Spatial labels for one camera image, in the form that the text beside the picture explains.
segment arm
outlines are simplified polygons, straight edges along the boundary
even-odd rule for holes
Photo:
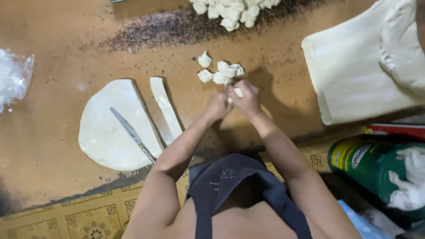
[[[261,110],[258,89],[247,81],[240,81],[235,87],[239,87],[244,96],[238,98],[233,90],[229,96],[257,129],[273,165],[287,182],[294,203],[307,219],[331,238],[361,238],[320,175]]]
[[[159,156],[146,177],[123,238],[153,238],[169,226],[180,210],[176,181],[215,121],[231,111],[224,93],[213,92],[204,112]]]

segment hand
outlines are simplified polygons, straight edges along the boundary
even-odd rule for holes
[[[215,121],[223,119],[232,111],[232,105],[227,103],[227,95],[224,92],[212,92],[202,117],[211,126]]]
[[[240,88],[243,94],[242,98],[239,98],[234,88]],[[235,86],[228,87],[229,97],[233,100],[233,104],[236,108],[243,113],[249,120],[252,120],[256,115],[263,113],[258,102],[259,89],[249,83],[247,80],[241,80],[235,84]]]

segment yellow label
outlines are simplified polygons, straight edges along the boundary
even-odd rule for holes
[[[345,140],[339,143],[332,153],[331,164],[339,169],[347,170],[348,156],[353,152],[358,143],[359,140],[356,139]]]

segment black apron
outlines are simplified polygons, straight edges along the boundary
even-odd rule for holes
[[[233,189],[245,178],[253,176],[256,188],[279,217],[297,234],[298,239],[310,239],[310,228],[304,214],[286,195],[285,185],[259,161],[231,154],[199,172],[187,191],[196,211],[195,239],[212,238],[212,216]]]

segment green container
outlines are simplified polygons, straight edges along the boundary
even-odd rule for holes
[[[398,189],[390,182],[388,171],[394,171],[400,179],[406,180],[404,160],[397,160],[396,154],[398,150],[413,146],[425,148],[425,144],[422,143],[396,145],[360,138],[343,139],[330,148],[328,164],[333,172],[348,176],[387,205],[391,193]],[[425,208],[414,211],[402,211],[396,208],[388,210],[401,216],[408,216],[414,221],[425,219]]]

